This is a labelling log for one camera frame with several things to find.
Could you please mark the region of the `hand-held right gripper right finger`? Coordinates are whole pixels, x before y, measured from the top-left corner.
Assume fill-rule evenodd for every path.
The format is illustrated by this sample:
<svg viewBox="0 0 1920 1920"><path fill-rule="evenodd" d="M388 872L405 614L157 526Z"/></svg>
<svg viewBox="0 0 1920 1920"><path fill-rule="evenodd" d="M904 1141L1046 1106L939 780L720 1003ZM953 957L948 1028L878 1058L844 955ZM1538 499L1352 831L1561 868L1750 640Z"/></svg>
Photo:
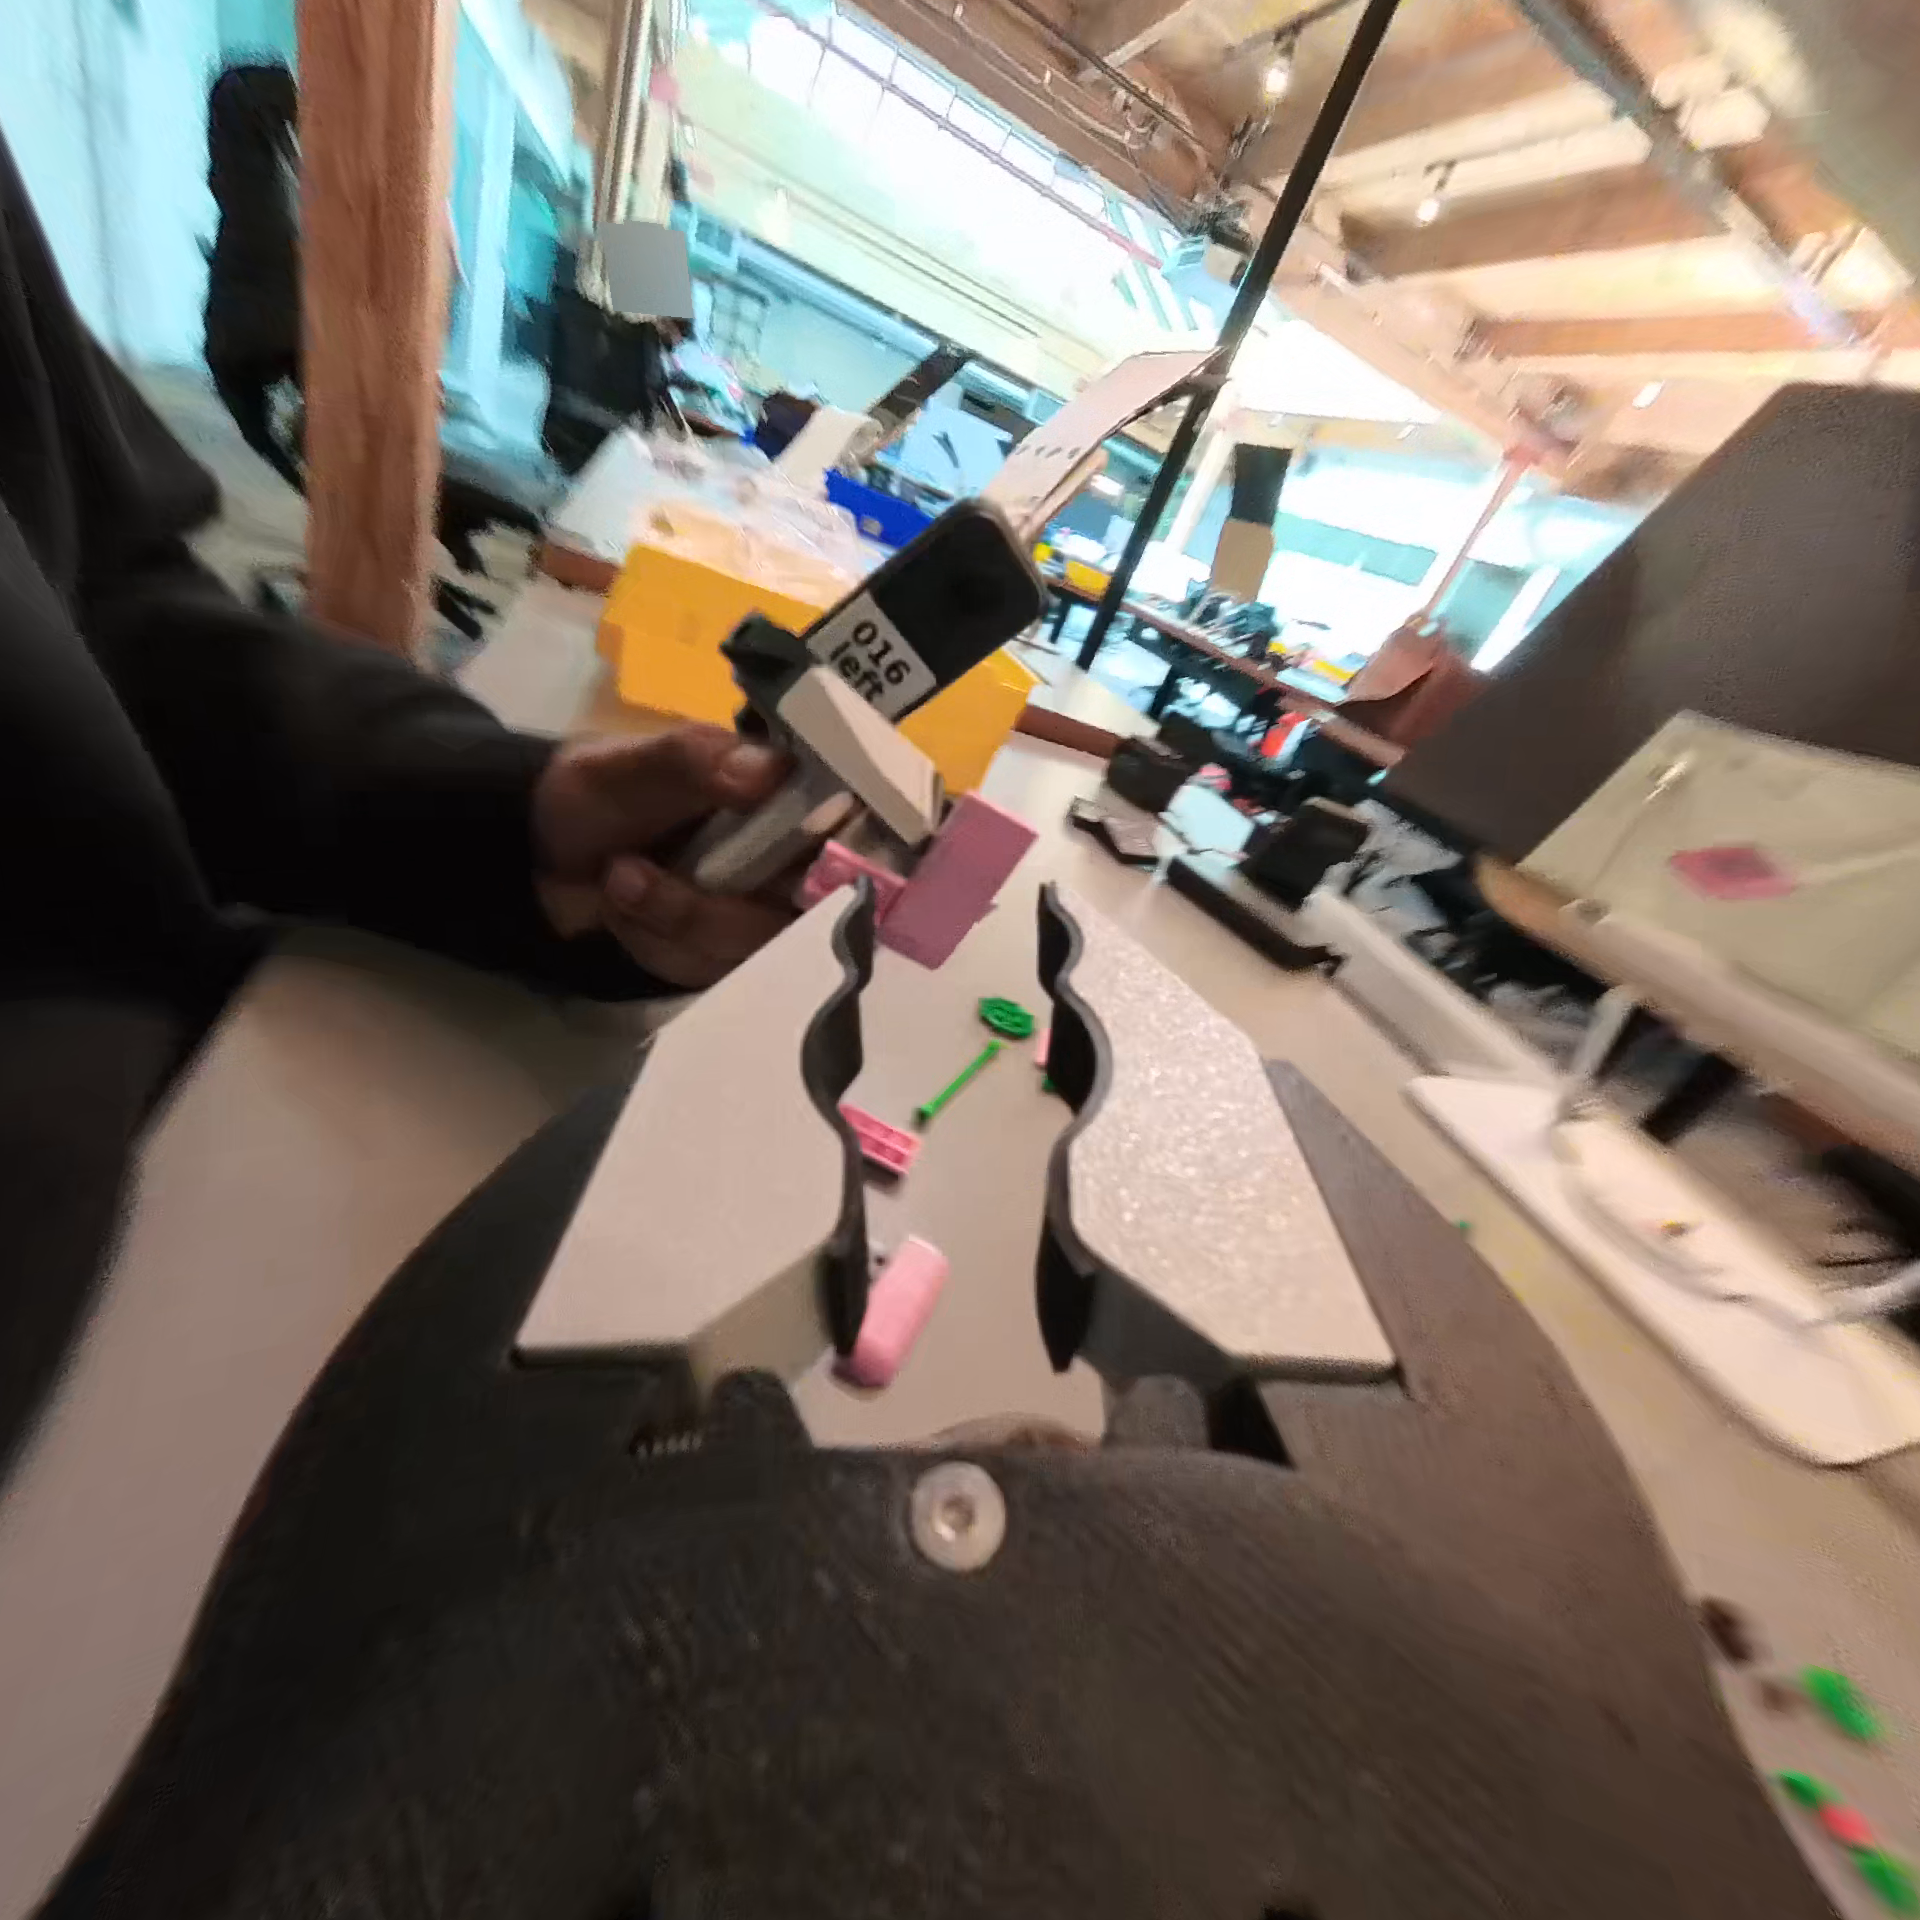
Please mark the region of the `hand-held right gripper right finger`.
<svg viewBox="0 0 1920 1920"><path fill-rule="evenodd" d="M1076 891L1038 896L1038 1317L1101 1381L1388 1381L1398 1357L1257 1044Z"/></svg>

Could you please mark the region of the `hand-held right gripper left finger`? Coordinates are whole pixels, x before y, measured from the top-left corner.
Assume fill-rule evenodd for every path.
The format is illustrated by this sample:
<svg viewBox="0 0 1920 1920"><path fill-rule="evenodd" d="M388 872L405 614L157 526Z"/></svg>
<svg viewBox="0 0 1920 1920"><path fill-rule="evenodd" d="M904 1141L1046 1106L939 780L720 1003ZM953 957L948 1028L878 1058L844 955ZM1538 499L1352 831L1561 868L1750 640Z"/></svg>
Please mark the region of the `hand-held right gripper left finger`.
<svg viewBox="0 0 1920 1920"><path fill-rule="evenodd" d="M868 879L838 886L666 1022L520 1323L525 1363L804 1373L870 1292L861 1154Z"/></svg>

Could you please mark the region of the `pink brick block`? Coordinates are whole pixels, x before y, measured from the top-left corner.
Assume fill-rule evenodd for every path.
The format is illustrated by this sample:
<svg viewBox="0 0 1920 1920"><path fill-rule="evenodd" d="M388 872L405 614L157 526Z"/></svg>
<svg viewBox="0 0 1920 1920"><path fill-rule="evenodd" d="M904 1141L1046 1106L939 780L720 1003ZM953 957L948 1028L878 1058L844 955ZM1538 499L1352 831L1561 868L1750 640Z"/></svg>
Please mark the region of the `pink brick block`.
<svg viewBox="0 0 1920 1920"><path fill-rule="evenodd" d="M948 800L942 826L920 851L885 842L875 822L859 820L812 860L795 907L810 910L866 879L878 943L924 968L939 968L994 910L1004 882L1036 838L1021 816L979 792Z"/></svg>

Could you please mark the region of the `pink rounded brick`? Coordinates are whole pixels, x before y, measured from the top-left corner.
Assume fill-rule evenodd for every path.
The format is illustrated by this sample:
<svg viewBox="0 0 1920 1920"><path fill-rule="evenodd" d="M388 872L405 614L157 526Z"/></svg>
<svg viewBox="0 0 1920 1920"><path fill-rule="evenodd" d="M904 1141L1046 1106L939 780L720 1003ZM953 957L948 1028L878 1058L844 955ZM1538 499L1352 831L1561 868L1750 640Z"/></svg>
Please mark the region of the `pink rounded brick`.
<svg viewBox="0 0 1920 1920"><path fill-rule="evenodd" d="M892 1384L925 1333L948 1272L948 1258L933 1240L900 1239L870 1278L856 1344L834 1359L834 1379L865 1392Z"/></svg>

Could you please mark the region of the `person's left forearm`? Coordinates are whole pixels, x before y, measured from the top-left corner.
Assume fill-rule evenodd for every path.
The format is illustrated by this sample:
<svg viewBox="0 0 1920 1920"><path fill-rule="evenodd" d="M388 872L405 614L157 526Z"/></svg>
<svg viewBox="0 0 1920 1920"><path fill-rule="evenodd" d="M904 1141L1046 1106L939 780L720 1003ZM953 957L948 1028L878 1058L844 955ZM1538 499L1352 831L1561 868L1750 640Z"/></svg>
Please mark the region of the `person's left forearm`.
<svg viewBox="0 0 1920 1920"><path fill-rule="evenodd" d="M536 796L558 748L444 679L245 604L195 560L97 640L222 906L326 923L589 1000L666 997L538 899Z"/></svg>

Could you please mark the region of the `blue plastic bin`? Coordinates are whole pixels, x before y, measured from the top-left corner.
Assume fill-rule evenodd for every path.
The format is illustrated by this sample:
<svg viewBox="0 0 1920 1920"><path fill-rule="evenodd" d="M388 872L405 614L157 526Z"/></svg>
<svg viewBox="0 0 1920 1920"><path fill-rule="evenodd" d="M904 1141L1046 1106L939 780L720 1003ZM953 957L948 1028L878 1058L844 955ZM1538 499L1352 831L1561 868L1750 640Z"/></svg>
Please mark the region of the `blue plastic bin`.
<svg viewBox="0 0 1920 1920"><path fill-rule="evenodd" d="M836 468L824 475L824 493L852 518L861 539L892 552L920 539L936 518L910 499L881 491Z"/></svg>

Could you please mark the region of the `clear plastic bags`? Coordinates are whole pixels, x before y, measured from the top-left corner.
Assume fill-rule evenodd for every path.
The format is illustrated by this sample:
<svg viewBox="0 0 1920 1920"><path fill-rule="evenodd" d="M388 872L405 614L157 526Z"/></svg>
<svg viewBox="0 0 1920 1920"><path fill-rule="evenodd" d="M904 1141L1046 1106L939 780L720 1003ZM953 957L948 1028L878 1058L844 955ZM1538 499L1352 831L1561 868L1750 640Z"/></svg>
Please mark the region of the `clear plastic bags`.
<svg viewBox="0 0 1920 1920"><path fill-rule="evenodd" d="M850 512L752 472L649 495L630 541L795 596L848 589L889 560Z"/></svg>

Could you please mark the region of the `yellow plastic bin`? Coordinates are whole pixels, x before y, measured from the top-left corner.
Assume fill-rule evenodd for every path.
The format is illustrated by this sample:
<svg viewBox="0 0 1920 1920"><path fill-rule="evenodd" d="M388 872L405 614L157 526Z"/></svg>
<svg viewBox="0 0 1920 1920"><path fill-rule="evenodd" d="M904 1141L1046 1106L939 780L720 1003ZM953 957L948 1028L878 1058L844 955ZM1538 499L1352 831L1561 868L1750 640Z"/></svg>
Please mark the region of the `yellow plastic bin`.
<svg viewBox="0 0 1920 1920"><path fill-rule="evenodd" d="M1040 619L1045 588L1029 558L1017 566L1005 566L1005 560L1005 551L989 556L989 583L1012 589L1012 623L998 634L998 647L963 640L958 668L942 668L939 691L900 723L953 796L980 789L1038 684L1014 661L1012 640ZM803 634L868 578L842 592L795 596L630 541L600 614L597 650L625 707L724 725L739 708L739 695L722 645L739 621L763 614Z"/></svg>

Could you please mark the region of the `tilted wooden board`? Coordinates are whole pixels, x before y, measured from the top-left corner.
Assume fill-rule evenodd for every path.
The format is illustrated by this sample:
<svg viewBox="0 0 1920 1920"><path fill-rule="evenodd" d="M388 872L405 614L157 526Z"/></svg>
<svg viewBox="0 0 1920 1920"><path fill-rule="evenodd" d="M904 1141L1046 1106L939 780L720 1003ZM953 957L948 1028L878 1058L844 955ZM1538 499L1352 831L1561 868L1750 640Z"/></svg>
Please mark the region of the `tilted wooden board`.
<svg viewBox="0 0 1920 1920"><path fill-rule="evenodd" d="M1124 428L1193 395L1212 378L1217 348L1134 351L1097 375L1014 444L976 493L1024 539L1091 483L1105 445Z"/></svg>

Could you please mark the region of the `black device stand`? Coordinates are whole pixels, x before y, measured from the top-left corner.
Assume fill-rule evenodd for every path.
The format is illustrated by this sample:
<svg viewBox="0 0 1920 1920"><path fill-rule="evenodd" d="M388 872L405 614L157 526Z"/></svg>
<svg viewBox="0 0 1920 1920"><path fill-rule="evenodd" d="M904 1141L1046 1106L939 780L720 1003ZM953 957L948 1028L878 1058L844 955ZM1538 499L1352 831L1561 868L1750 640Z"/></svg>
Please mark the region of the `black device stand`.
<svg viewBox="0 0 1920 1920"><path fill-rule="evenodd" d="M1372 829L1356 807L1308 800L1248 838L1238 876L1268 901L1301 907L1333 868L1363 853Z"/></svg>

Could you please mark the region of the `black metal pole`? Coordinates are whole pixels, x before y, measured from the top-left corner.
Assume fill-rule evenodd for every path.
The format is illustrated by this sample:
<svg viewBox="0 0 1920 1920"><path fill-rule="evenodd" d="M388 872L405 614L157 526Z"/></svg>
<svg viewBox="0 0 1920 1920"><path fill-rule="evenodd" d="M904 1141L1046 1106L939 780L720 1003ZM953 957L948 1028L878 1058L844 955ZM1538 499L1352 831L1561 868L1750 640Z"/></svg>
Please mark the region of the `black metal pole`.
<svg viewBox="0 0 1920 1920"><path fill-rule="evenodd" d="M1360 18L1353 26L1353 34L1339 66L1334 68L1323 102L1312 119L1297 159L1286 170L1275 205L1272 207L1254 251L1238 276L1238 287L1226 320L1221 322L1217 348L1206 363L1186 382L1184 416L1169 444L1169 453L1161 459L1154 483L1144 499L1136 526L1121 551L1121 560L1092 611L1088 634L1078 647L1076 664L1084 672L1091 672L1107 638L1112 636L1114 621L1121 614L1130 588L1134 584L1145 548L1161 528L1161 516L1169 510L1172 491L1186 475L1203 429L1214 413L1217 397L1228 384L1228 378L1235 373L1242 346L1245 342L1257 311L1273 286L1290 243L1302 227L1322 173L1333 157L1338 140L1353 115L1363 84L1366 82L1388 38L1388 29L1398 11L1398 3L1366 3L1360 10Z"/></svg>

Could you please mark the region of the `person's black jacket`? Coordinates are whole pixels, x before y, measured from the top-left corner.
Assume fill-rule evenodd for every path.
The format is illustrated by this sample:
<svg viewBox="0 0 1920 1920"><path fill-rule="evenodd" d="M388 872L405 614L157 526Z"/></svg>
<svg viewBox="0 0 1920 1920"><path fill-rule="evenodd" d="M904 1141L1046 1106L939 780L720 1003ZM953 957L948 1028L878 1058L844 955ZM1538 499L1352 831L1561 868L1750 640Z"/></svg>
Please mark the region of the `person's black jacket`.
<svg viewBox="0 0 1920 1920"><path fill-rule="evenodd" d="M104 1275L137 1136L250 938L213 903L99 614L203 584L216 488L84 324L3 155L3 1432L12 1475Z"/></svg>

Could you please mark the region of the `hanging black jacket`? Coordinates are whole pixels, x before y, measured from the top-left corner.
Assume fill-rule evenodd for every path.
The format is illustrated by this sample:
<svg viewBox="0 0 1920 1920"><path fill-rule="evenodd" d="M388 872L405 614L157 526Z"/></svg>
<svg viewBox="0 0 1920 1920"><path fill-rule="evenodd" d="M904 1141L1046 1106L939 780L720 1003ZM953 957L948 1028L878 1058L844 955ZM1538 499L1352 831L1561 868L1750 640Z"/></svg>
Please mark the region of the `hanging black jacket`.
<svg viewBox="0 0 1920 1920"><path fill-rule="evenodd" d="M203 360L242 440L301 493L301 459L275 422L275 394L301 379L298 165L294 71L228 64L208 88Z"/></svg>

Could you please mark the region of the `pile of green leaf pieces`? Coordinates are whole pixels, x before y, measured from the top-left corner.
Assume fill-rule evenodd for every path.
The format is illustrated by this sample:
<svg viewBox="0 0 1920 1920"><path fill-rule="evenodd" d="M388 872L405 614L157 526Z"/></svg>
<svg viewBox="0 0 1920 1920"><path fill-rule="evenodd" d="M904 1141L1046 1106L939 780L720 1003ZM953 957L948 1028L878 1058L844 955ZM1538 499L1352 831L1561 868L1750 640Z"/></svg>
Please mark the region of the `pile of green leaf pieces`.
<svg viewBox="0 0 1920 1920"><path fill-rule="evenodd" d="M1867 1701L1866 1691L1861 1691L1846 1672L1832 1666L1803 1666L1792 1675L1792 1680L1816 1717L1819 1717L1844 1742L1866 1747L1881 1742L1881 1717ZM1840 1788L1826 1783L1805 1767L1778 1767L1772 1781L1792 1807L1798 1807L1813 1819L1818 1831L1854 1870L1857 1879L1872 1895L1878 1909L1889 1916L1918 1916L1915 1866L1886 1847L1878 1828L1866 1812L1862 1814L1878 1839L1874 1854L1851 1856L1819 1828L1818 1806L1821 1802L1840 1799L1846 1806L1859 1807Z"/></svg>

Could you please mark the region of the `wooden post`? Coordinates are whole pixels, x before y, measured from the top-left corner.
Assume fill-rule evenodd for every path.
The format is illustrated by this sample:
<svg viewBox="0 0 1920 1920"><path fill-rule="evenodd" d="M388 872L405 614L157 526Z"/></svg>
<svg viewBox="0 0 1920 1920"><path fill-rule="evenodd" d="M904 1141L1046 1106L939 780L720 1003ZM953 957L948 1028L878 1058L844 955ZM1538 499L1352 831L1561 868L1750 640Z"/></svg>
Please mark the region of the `wooden post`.
<svg viewBox="0 0 1920 1920"><path fill-rule="evenodd" d="M299 3L306 604L419 661L442 483L456 6Z"/></svg>

